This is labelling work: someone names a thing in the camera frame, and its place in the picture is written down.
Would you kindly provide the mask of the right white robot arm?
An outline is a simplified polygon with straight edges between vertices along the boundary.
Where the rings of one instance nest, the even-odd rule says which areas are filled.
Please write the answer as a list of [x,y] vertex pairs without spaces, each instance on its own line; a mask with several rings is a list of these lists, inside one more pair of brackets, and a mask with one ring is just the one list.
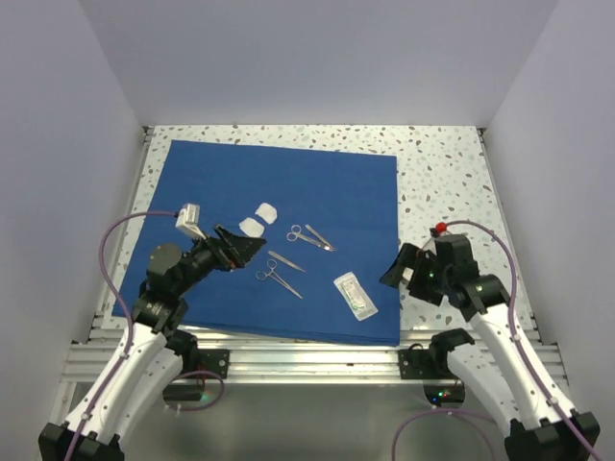
[[551,377],[508,291],[497,276],[480,273],[466,236],[434,231],[424,247],[405,243],[381,283],[433,305],[448,301],[461,313],[468,329],[442,331],[426,350],[400,352],[400,369],[459,379],[498,425],[508,459],[593,458],[597,419],[577,410]]

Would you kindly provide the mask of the white gauze pad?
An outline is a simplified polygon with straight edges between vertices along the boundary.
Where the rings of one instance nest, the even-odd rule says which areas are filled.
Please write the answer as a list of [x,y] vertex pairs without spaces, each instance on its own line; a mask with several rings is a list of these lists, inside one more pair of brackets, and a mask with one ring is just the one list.
[[239,223],[240,230],[248,237],[261,238],[265,227],[254,218],[247,217]]
[[255,214],[268,225],[273,225],[278,219],[277,209],[268,203],[261,203]]

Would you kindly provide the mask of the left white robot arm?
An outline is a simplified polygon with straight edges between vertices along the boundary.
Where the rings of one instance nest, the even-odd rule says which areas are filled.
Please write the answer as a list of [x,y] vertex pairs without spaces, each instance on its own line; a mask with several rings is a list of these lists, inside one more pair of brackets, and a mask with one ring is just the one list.
[[236,235],[220,225],[214,231],[197,235],[187,252],[174,243],[152,251],[111,359],[64,420],[40,432],[42,459],[122,460],[136,426],[173,380],[220,377],[199,367],[195,336],[179,328],[187,312],[185,294],[213,271],[245,267],[266,241]]

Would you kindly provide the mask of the white suture packet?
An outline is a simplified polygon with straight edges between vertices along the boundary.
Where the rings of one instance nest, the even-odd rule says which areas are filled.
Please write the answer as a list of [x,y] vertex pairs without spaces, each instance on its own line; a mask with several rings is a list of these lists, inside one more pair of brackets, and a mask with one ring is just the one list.
[[353,272],[338,277],[333,284],[358,321],[367,320],[379,312]]

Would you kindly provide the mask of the small silver scissors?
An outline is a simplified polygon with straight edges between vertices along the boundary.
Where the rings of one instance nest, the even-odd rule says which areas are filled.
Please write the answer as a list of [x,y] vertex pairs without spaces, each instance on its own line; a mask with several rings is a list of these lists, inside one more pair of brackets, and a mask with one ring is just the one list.
[[299,225],[293,225],[290,232],[286,235],[288,241],[303,240],[311,244],[317,244],[315,240],[302,234],[302,228]]

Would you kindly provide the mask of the silver hemostat forceps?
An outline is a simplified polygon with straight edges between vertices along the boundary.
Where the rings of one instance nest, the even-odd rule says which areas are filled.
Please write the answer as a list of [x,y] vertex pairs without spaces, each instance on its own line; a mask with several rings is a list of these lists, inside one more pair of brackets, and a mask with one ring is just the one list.
[[285,288],[287,291],[289,291],[291,294],[293,294],[297,298],[302,299],[303,296],[278,274],[277,267],[278,267],[278,263],[275,259],[268,259],[267,269],[264,271],[257,271],[256,278],[260,281],[271,279],[274,282],[281,285],[283,288]]

